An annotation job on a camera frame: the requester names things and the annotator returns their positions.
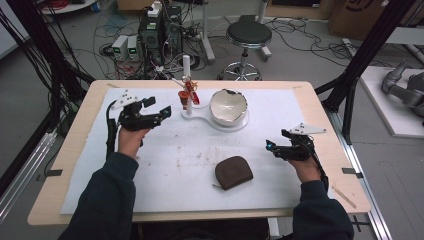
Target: wheeled stool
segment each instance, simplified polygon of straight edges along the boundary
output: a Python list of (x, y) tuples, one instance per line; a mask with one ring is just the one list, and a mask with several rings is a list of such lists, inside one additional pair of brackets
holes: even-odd
[(219, 80), (262, 80), (259, 69), (247, 63), (248, 49), (260, 49), (271, 41), (272, 33), (265, 25), (256, 21), (238, 21), (227, 29), (227, 39), (232, 44), (244, 48), (240, 62), (231, 63), (221, 74)]

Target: bowl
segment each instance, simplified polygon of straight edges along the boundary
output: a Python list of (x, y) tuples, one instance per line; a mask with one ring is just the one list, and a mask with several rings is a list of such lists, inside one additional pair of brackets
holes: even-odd
[(226, 127), (241, 123), (247, 114), (247, 101), (244, 95), (229, 89), (214, 93), (209, 106), (213, 120)]

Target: white paper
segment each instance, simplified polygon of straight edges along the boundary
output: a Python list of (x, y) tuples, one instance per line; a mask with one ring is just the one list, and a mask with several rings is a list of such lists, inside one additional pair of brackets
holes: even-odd
[[(125, 89), (110, 89), (75, 166), (62, 214), (72, 214), (91, 175), (106, 156), (106, 108)], [(199, 90), (202, 104), (220, 89)], [(139, 169), (134, 212), (210, 211), (293, 208), (299, 203), (300, 182), (294, 168), (265, 149), (266, 139), (290, 146), (281, 129), (304, 122), (292, 90), (234, 89), (248, 102), (249, 123), (235, 133), (223, 133), (202, 120), (185, 120), (176, 89), (129, 89), (140, 99), (156, 97), (156, 104), (141, 114), (155, 113), (171, 105), (172, 116), (151, 130), (138, 152)], [(120, 110), (111, 111), (117, 118)], [(242, 156), (249, 163), (253, 180), (228, 191), (218, 184), (218, 162)]]

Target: person's arm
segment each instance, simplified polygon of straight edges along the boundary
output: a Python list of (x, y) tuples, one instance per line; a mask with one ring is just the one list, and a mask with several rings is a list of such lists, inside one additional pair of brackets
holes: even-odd
[(118, 152), (93, 173), (78, 201), (64, 239), (129, 239), (135, 200), (133, 178), (140, 141), (149, 130), (119, 131)]
[(300, 203), (293, 211), (293, 237), (306, 239), (353, 239), (352, 223), (343, 206), (330, 199), (315, 162), (289, 161), (302, 182)]

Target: wooden table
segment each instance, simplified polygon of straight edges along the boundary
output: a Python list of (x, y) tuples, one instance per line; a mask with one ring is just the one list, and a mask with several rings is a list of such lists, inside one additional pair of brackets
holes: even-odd
[[(326, 134), (314, 135), (318, 156), (333, 189), (334, 197), (348, 213), (365, 213), (370, 210), (369, 202), (354, 174), (344, 174), (342, 168), (351, 168), (344, 150), (332, 128), (314, 89), (308, 82), (285, 81), (201, 81), (204, 89), (292, 89), (302, 110), (305, 122), (327, 129)], [(28, 216), (31, 225), (68, 224), (71, 215), (61, 215), (74, 166), (84, 148), (85, 140), (92, 127), (103, 98), (109, 88), (179, 88), (171, 81), (95, 81), (74, 120), (74, 123), (58, 153), (52, 169), (63, 169), (61, 176), (48, 177)], [(291, 216), (287, 209), (250, 209), (212, 212), (134, 213), (133, 221), (165, 221), (194, 219), (223, 219), (244, 217)]]

